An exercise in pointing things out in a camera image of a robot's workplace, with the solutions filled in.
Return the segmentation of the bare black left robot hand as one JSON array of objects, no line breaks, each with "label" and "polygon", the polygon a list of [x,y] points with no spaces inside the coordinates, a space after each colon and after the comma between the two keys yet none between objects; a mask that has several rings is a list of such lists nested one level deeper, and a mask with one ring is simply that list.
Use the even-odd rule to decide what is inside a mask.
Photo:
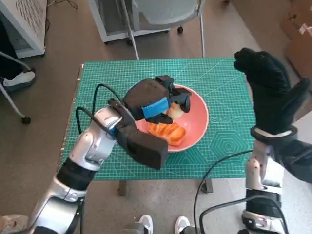
[{"label": "bare black left robot hand", "polygon": [[168,75],[144,79],[128,90],[123,98],[124,106],[135,120],[172,124],[173,118],[165,113],[172,104],[179,105],[184,113],[188,113],[191,108],[191,92],[185,88],[176,88],[174,81]]}]

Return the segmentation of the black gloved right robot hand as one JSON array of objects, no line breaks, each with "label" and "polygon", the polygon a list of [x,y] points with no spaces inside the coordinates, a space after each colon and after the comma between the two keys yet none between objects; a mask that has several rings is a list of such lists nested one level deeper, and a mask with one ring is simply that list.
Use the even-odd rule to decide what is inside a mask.
[{"label": "black gloved right robot hand", "polygon": [[235,69],[246,75],[252,90],[256,127],[273,135],[287,131],[307,97],[310,80],[291,87],[285,66],[266,51],[242,48],[234,58]]}]

